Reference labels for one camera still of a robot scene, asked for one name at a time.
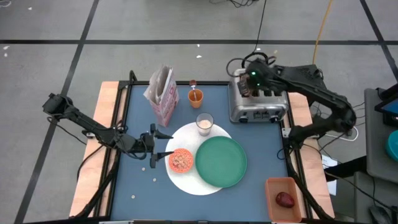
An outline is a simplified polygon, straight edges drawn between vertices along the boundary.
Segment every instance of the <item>bowl of cereal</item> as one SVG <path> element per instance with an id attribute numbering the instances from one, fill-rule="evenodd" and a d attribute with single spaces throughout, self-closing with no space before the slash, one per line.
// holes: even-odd
<path id="1" fill-rule="evenodd" d="M 188 172 L 193 166 L 193 156 L 187 149 L 176 149 L 169 155 L 169 166 L 177 173 Z"/>

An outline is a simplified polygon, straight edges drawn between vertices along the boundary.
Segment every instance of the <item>toaster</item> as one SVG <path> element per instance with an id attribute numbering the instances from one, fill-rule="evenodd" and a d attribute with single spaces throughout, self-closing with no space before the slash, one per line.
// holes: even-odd
<path id="1" fill-rule="evenodd" d="M 256 90 L 251 96 L 242 96 L 237 83 L 239 77 L 234 77 L 228 85 L 229 118 L 231 122 L 276 122 L 285 116 L 289 101 L 287 93 L 274 93 L 271 90 Z"/>

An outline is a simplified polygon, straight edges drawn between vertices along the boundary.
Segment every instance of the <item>blue container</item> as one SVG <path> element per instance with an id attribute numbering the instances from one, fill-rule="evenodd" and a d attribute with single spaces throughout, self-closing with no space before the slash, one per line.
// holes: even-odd
<path id="1" fill-rule="evenodd" d="M 386 151 L 391 159 L 398 162 L 398 131 L 392 132 L 388 137 Z"/>

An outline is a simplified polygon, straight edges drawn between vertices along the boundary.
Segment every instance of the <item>orange cup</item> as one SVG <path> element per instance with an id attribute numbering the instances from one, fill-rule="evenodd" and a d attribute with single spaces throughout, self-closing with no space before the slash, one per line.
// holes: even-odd
<path id="1" fill-rule="evenodd" d="M 195 91 L 195 93 L 197 94 L 197 100 L 195 100 L 195 95 L 193 94 L 193 91 Z M 193 108 L 199 108 L 203 101 L 203 92 L 197 89 L 191 90 L 188 93 L 188 99 Z"/>

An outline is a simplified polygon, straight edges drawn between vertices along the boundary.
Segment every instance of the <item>blue table surface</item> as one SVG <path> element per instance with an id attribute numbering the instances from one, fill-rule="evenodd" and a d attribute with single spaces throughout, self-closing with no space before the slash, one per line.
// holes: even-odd
<path id="1" fill-rule="evenodd" d="M 127 133 L 139 137 L 156 123 L 154 112 L 143 96 L 146 86 L 133 86 L 127 114 Z M 111 220 L 211 220 L 268 222 L 265 183 L 270 177 L 287 177 L 285 162 L 276 154 L 282 148 L 280 126 L 272 123 L 236 124 L 229 120 L 228 87 L 199 86 L 203 104 L 193 109 L 188 101 L 189 86 L 178 86 L 180 101 L 169 125 L 159 130 L 172 135 L 198 114 L 208 112 L 215 124 L 226 130 L 245 150 L 248 168 L 236 185 L 204 196 L 185 193 L 169 179 L 165 162 L 149 167 L 143 161 L 122 154 L 114 192 Z M 155 141 L 155 151 L 164 152 L 168 140 Z"/>

